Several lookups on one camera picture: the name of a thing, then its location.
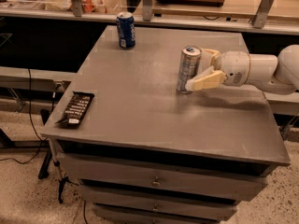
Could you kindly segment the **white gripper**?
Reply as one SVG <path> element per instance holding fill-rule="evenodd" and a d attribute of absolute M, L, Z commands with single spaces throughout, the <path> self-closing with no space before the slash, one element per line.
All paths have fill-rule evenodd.
<path fill-rule="evenodd" d="M 213 89 L 223 82 L 227 86 L 245 84 L 250 67 L 249 55 L 246 52 L 228 51 L 221 54 L 214 49 L 201 49 L 201 51 L 200 64 L 206 70 L 187 81 L 185 85 L 187 91 Z"/>

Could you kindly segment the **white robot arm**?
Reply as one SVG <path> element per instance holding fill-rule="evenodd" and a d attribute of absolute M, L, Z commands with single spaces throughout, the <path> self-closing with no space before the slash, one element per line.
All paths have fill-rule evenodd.
<path fill-rule="evenodd" d="M 186 82 L 187 91 L 252 85 L 260 91 L 287 95 L 299 89 L 299 45 L 289 45 L 278 56 L 203 49 L 200 62 L 204 70 Z"/>

